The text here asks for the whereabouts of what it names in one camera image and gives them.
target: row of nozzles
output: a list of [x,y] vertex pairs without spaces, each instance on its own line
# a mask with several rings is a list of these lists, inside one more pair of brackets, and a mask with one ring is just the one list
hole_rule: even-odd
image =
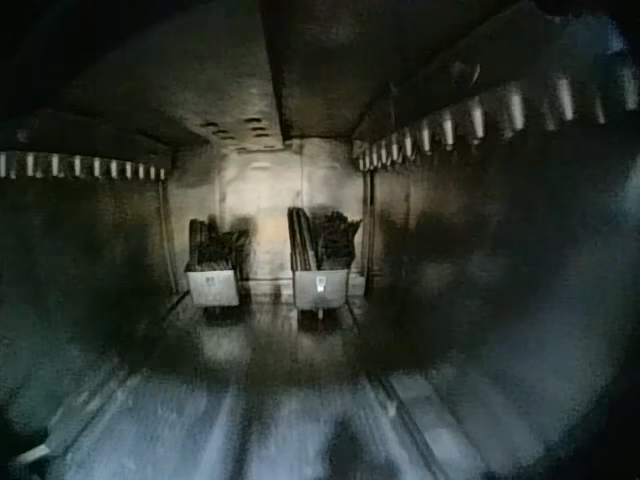
[[165,169],[153,165],[82,155],[58,153],[0,152],[0,179],[110,178],[113,180],[165,179]]
[[460,137],[479,145],[487,136],[487,124],[497,125],[501,137],[509,140],[524,130],[530,116],[546,130],[555,131],[578,118],[602,125],[609,115],[638,110],[639,75],[629,59],[614,67],[613,81],[605,85],[600,88],[564,73],[542,82],[511,82],[365,144],[356,152],[356,160],[361,171],[376,170],[412,162],[418,155],[429,156],[438,146],[453,150]]

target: metal floor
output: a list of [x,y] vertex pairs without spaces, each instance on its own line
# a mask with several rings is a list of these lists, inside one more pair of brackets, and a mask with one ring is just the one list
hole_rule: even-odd
[[[364,376],[329,382],[314,374],[348,361],[347,350],[336,347],[345,345],[336,338],[344,340],[348,329],[315,336],[296,332],[286,327],[291,308],[253,306],[239,325],[206,326],[194,319],[187,336],[193,344],[168,342],[159,357],[200,348],[192,356],[199,373],[186,378],[150,365],[131,376],[52,463],[47,478],[430,478]],[[276,331],[284,325],[289,340],[269,344],[275,340],[264,333],[265,322]],[[231,344],[225,355],[236,361],[227,375],[219,375],[216,363],[224,358],[207,352],[219,352],[215,347],[225,337]],[[314,355],[315,361],[305,361]],[[323,355],[339,358],[322,360]],[[295,381],[287,381],[291,376]],[[260,382],[261,377],[276,380]]]

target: metal wall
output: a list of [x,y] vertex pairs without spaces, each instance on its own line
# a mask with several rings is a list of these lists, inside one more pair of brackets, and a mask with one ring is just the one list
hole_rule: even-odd
[[491,470],[566,453],[636,378],[639,126],[531,128],[375,173],[371,361],[428,371]]
[[0,413],[30,435],[159,320],[171,290],[158,184],[4,180],[0,225]]
[[[224,230],[250,231],[242,277],[252,293],[290,295],[287,208],[302,206],[310,214],[337,209],[362,218],[362,174],[350,155],[349,144],[326,139],[304,139],[274,152],[183,151],[182,166],[169,182],[178,270],[187,262],[189,220],[213,216]],[[361,235],[356,237],[352,293],[364,288]]]

